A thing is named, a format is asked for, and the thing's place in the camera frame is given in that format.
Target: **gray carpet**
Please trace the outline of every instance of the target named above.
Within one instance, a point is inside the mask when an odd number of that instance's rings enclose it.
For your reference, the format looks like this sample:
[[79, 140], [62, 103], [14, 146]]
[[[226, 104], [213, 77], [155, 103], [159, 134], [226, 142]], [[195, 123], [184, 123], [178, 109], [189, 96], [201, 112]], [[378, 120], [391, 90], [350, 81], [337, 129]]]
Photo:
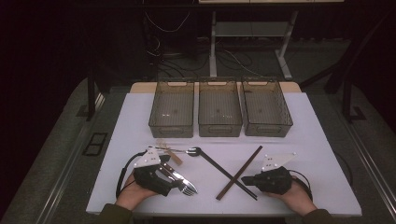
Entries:
[[[273, 50], [279, 46], [278, 42], [259, 40], [251, 44], [252, 46], [245, 46], [244, 49], [240, 49], [237, 44], [224, 42], [221, 47], [236, 52], [233, 56], [255, 73], [282, 77], [273, 53]], [[293, 81], [304, 81], [335, 63], [343, 55], [347, 45], [348, 42], [343, 40], [291, 42], [285, 58], [293, 75]], [[177, 64], [179, 72], [186, 77], [207, 76], [208, 63], [205, 61], [207, 55], [207, 49], [203, 49], [202, 54], [196, 59], [177, 58], [172, 55], [168, 58], [171, 63], [167, 64]], [[241, 69], [230, 53], [223, 51], [219, 55], [223, 56], [222, 62], [218, 62], [219, 76], [239, 77], [249, 74], [246, 69]], [[159, 76], [180, 76], [175, 69], [164, 66], [162, 69]], [[337, 220], [339, 223], [352, 224], [395, 223], [361, 162], [356, 144], [350, 136], [344, 118], [340, 115], [341, 92], [335, 95], [325, 94], [322, 89], [325, 82], [326, 78], [323, 78], [304, 91], [308, 94], [332, 149], [341, 156], [337, 157], [345, 171], [346, 178], [353, 179], [352, 188], [363, 212], [362, 217], [343, 217]], [[85, 208], [127, 91], [129, 87], [113, 88], [112, 92], [105, 95], [105, 102], [95, 114], [95, 118], [87, 122], [84, 117], [76, 116], [80, 107], [87, 104], [85, 80], [76, 88], [1, 223], [35, 223], [37, 221], [41, 211], [46, 207], [47, 199], [51, 196], [51, 190], [56, 186], [61, 186], [57, 185], [58, 176], [64, 174], [65, 165], [70, 163], [70, 154], [74, 153], [73, 149], [77, 145], [76, 139], [84, 127], [89, 127], [89, 131], [83, 134], [85, 138], [80, 143], [82, 147], [75, 157], [75, 162], [72, 162], [73, 166], [67, 172], [70, 176], [66, 179], [64, 188], [55, 188], [61, 194], [58, 200], [55, 200], [53, 209], [50, 209], [49, 216], [42, 217], [40, 220], [46, 220], [45, 223], [94, 222], [96, 216], [87, 214]], [[352, 104], [358, 106], [367, 118], [367, 120], [354, 121], [353, 127], [384, 178], [393, 189], [396, 189], [396, 181], [393, 178], [396, 171], [395, 134], [358, 89], [354, 89], [352, 96]], [[93, 133], [107, 133], [101, 154], [97, 157], [81, 155]], [[161, 223], [158, 219], [151, 221]], [[297, 224], [301, 223], [301, 220], [298, 217], [288, 217], [287, 222]]]

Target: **gray translucent basket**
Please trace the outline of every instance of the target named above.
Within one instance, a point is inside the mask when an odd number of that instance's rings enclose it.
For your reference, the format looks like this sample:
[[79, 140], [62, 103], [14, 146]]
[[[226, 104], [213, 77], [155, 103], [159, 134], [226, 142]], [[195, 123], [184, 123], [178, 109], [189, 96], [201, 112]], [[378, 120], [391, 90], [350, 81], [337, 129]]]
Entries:
[[194, 80], [159, 79], [148, 122], [154, 138], [193, 136]]
[[238, 137], [242, 114], [235, 77], [199, 79], [199, 135]]
[[242, 77], [245, 135], [285, 137], [293, 125], [275, 77]]

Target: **person's left hand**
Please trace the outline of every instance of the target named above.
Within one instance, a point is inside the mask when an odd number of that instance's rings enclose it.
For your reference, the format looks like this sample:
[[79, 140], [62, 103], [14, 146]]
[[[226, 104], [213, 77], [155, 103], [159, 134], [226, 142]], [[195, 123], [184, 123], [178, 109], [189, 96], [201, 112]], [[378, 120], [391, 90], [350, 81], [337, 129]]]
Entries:
[[128, 176], [119, 198], [116, 200], [116, 205], [132, 211], [145, 199], [153, 195], [157, 195], [157, 193], [152, 190], [142, 188], [134, 181], [134, 172], [132, 172]]

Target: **floor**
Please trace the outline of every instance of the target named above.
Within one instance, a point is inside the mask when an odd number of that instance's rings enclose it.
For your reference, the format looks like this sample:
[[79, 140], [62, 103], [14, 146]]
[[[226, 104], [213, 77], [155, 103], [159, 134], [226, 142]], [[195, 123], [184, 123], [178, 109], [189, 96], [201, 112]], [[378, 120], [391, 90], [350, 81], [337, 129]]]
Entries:
[[[207, 76], [208, 40], [202, 38], [199, 43], [194, 57], [185, 57], [176, 49], [167, 49], [164, 60], [159, 64], [158, 77]], [[292, 41], [285, 55], [292, 81], [301, 83], [337, 62], [348, 44], [347, 40]], [[280, 41], [276, 39], [219, 39], [218, 76], [256, 74], [282, 80], [274, 54], [274, 49], [279, 46]], [[392, 189], [396, 189], [393, 177], [396, 172], [395, 133], [357, 88], [353, 89], [352, 105], [357, 106], [366, 119], [346, 122], [340, 113], [342, 91], [326, 94], [323, 90], [326, 79], [303, 91], [308, 94], [363, 213], [362, 217], [339, 217], [337, 221], [352, 224], [396, 223], [394, 211], [390, 209], [395, 204]], [[96, 215], [87, 214], [85, 208], [129, 87], [115, 86], [109, 93], [99, 94], [97, 112], [91, 121], [86, 121], [85, 117], [86, 88], [84, 80], [71, 94], [2, 224], [95, 221]], [[82, 155], [95, 133], [107, 134], [101, 153], [98, 156]], [[165, 222], [158, 218], [151, 221]], [[258, 223], [257, 219], [243, 222]], [[286, 222], [297, 224], [301, 223], [301, 219], [287, 217]]]

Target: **person's right hand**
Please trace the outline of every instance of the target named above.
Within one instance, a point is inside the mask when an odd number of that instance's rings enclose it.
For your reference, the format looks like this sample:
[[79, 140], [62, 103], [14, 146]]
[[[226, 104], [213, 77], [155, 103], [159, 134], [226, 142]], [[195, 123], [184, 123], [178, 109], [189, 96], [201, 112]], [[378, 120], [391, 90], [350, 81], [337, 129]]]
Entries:
[[268, 196], [278, 198], [293, 212], [304, 217], [306, 214], [317, 210], [304, 188], [295, 181], [291, 181], [291, 188], [283, 195], [266, 193]]

